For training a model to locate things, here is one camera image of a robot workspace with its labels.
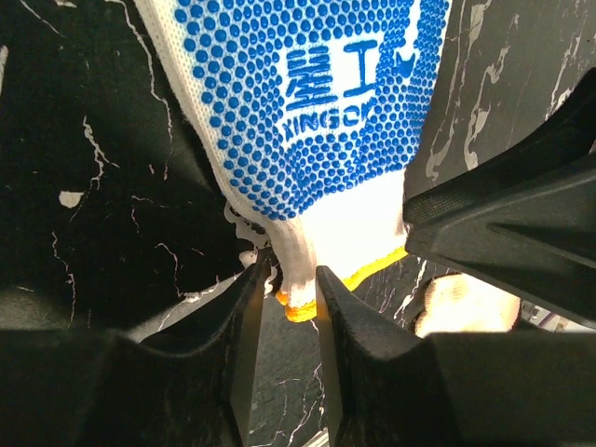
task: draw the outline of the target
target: dotted pattern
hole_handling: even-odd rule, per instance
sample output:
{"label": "dotted pattern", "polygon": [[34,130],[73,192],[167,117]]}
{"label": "dotted pattern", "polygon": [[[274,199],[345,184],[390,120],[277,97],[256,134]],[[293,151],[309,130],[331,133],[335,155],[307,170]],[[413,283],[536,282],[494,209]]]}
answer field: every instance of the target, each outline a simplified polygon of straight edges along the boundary
{"label": "dotted pattern", "polygon": [[[405,45],[412,4],[178,0],[173,16],[186,29],[183,47],[196,60],[193,76],[203,84],[200,100],[212,110],[209,124],[221,135],[217,148],[225,152],[223,167],[254,210],[272,220],[293,218],[324,195],[404,169],[413,159],[437,77],[449,3],[422,0],[414,42],[420,53],[408,72],[396,48]],[[284,144],[276,126],[286,112],[280,52],[379,31],[385,39],[364,127]],[[409,85],[403,82],[405,72]]]}

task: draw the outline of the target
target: black marble surface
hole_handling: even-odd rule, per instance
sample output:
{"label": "black marble surface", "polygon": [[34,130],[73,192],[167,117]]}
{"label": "black marble surface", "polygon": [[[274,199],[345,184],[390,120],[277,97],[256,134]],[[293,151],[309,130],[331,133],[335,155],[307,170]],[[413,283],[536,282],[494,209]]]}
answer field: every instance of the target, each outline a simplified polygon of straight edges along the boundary
{"label": "black marble surface", "polygon": [[[406,194],[533,131],[596,65],[595,40],[590,0],[454,1]],[[141,339],[216,299],[250,231],[226,219],[132,2],[0,0],[0,67],[0,327]],[[356,294],[401,322],[445,271],[408,257]],[[250,444],[299,446],[322,429],[321,380],[315,323],[266,299]]]}

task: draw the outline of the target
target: blue dotted glove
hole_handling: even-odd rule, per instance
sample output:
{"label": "blue dotted glove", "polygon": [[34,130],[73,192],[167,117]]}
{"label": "blue dotted glove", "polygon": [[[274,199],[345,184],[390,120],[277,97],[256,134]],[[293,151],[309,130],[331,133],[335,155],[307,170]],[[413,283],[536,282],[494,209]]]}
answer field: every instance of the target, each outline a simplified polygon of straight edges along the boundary
{"label": "blue dotted glove", "polygon": [[404,242],[450,2],[136,4],[223,193],[272,239],[289,317],[312,317],[316,265],[350,278]]}

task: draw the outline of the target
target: yellow cuff edge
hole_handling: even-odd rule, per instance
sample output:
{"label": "yellow cuff edge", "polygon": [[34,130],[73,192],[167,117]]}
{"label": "yellow cuff edge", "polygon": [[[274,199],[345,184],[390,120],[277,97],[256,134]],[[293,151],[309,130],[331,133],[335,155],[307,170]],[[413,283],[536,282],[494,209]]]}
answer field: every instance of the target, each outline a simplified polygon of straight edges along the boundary
{"label": "yellow cuff edge", "polygon": [[[364,265],[354,275],[349,278],[342,279],[342,281],[349,291],[353,291],[362,283],[362,281],[364,281],[364,279],[380,270],[383,270],[386,267],[389,267],[393,263],[400,261],[401,259],[405,258],[407,254],[408,252],[404,247],[399,247],[398,249],[390,252],[384,258],[377,259],[370,264]],[[276,293],[276,298],[281,305],[286,306],[286,318],[292,323],[302,323],[317,316],[316,300],[313,300],[301,307],[289,307],[287,293],[278,291]]]}

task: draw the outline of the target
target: beige object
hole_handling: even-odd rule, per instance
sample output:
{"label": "beige object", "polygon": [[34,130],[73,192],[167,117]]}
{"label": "beige object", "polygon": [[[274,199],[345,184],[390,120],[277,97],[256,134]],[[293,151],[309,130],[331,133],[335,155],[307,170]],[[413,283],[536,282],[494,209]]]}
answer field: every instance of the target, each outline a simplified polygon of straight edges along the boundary
{"label": "beige object", "polygon": [[469,275],[434,279],[425,292],[425,311],[415,333],[507,332],[517,321],[520,299]]}

